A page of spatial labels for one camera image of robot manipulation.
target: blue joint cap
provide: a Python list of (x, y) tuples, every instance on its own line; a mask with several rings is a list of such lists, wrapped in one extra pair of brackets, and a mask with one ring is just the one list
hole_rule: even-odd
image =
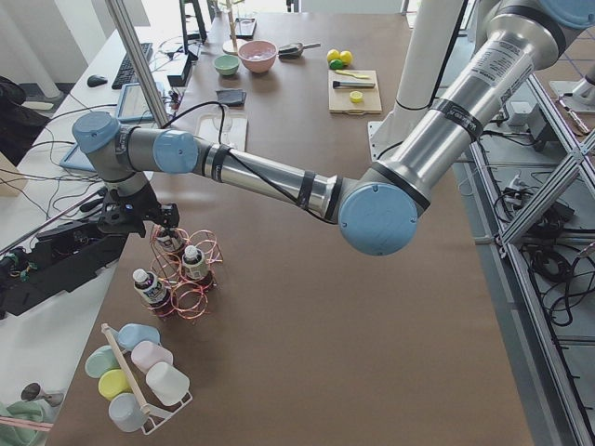
[(74, 139), (85, 154), (98, 151), (110, 143), (118, 131), (119, 121), (106, 111), (92, 111), (78, 118), (73, 125)]
[(595, 0), (539, 0), (545, 11), (568, 28), (584, 30), (595, 25)]
[(198, 146), (188, 132), (167, 130), (152, 144), (152, 156), (168, 174), (188, 174), (198, 162)]
[(387, 256), (406, 246), (416, 233), (417, 210), (409, 195), (391, 184), (369, 184), (341, 204), (338, 224), (358, 251)]

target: yellow cup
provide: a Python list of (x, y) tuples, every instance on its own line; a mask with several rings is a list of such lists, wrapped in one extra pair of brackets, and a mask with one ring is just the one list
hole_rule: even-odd
[(99, 394), (107, 401), (113, 400), (121, 393), (130, 393), (132, 389), (121, 369), (109, 370), (99, 379)]

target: keyboard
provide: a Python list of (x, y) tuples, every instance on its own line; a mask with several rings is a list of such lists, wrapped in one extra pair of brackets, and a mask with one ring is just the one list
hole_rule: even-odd
[[(142, 53), (145, 55), (145, 58), (149, 60), (152, 53), (152, 44), (140, 44), (140, 48), (142, 49)], [(122, 63), (120, 64), (118, 73), (116, 74), (115, 79), (113, 80), (112, 88), (114, 90), (120, 90), (122, 88), (122, 85), (130, 84), (135, 80), (135, 71), (134, 67), (132, 66), (132, 61), (130, 60), (130, 57), (126, 54), (122, 59)]]

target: robotic arm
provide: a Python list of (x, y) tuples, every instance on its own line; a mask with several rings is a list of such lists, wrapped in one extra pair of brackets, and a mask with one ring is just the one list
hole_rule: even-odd
[(90, 113), (73, 134), (110, 190), (99, 227), (141, 235), (144, 220), (176, 227), (176, 206), (157, 202), (142, 171), (194, 173), (338, 223), (363, 253), (394, 253), (415, 235), (433, 186), (502, 104), (594, 23), (595, 0), (503, 0), (469, 65), (392, 156), (374, 162), (359, 180), (323, 177), (186, 132), (122, 126), (108, 113)]

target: white desk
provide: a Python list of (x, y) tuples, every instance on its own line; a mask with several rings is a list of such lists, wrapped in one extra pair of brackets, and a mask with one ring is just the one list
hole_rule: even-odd
[[(165, 35), (164, 31), (139, 28), (138, 35), (141, 42), (153, 42), (152, 59), (155, 59), (158, 58), (154, 53), (159, 44), (172, 34)], [(72, 94), (87, 107), (115, 104), (120, 91), (112, 90), (111, 83), (124, 54), (125, 50), (120, 38), (117, 33), (114, 33), (73, 88)], [(165, 61), (166, 59), (157, 59), (152, 68), (162, 65)], [(110, 82), (90, 88), (86, 85), (86, 78), (91, 74), (106, 76)], [(154, 77), (167, 85), (165, 71), (156, 72)], [(81, 104), (68, 96), (55, 115), (81, 108)], [(113, 112), (114, 107), (97, 110)], [(84, 113), (84, 111), (73, 113), (50, 122), (47, 128), (51, 130), (53, 137), (49, 132), (42, 131), (35, 142), (48, 141), (52, 138), (74, 141), (73, 123)], [(47, 144), (29, 151), (19, 164), (19, 170), (24, 174), (43, 177), (64, 175), (66, 173), (64, 169), (49, 161), (50, 147), (51, 145)], [(68, 144), (55, 144), (52, 152), (54, 162), (57, 163), (70, 147)], [(63, 182), (57, 196), (78, 194), (87, 186), (88, 183)], [(29, 181), (25, 192), (42, 207), (47, 207), (55, 187), (55, 181)], [(97, 184), (89, 190), (96, 190), (99, 187), (100, 184)], [(76, 200), (61, 200), (58, 207), (65, 209)], [(0, 197), (0, 206), (3, 209), (0, 246), (8, 245), (46, 219), (41, 210), (22, 195), (16, 198)], [(55, 215), (57, 212), (50, 208), (50, 215)], [(23, 245), (29, 249), (28, 242)], [(20, 392), (31, 382), (39, 382), (48, 390), (68, 388), (114, 269), (114, 265), (103, 269), (99, 271), (97, 279), (86, 283), (74, 292), (60, 293), (19, 317), (8, 315), (6, 319), (0, 321), (0, 352), (3, 356), (0, 361), (0, 401), (9, 404), (20, 400)]]

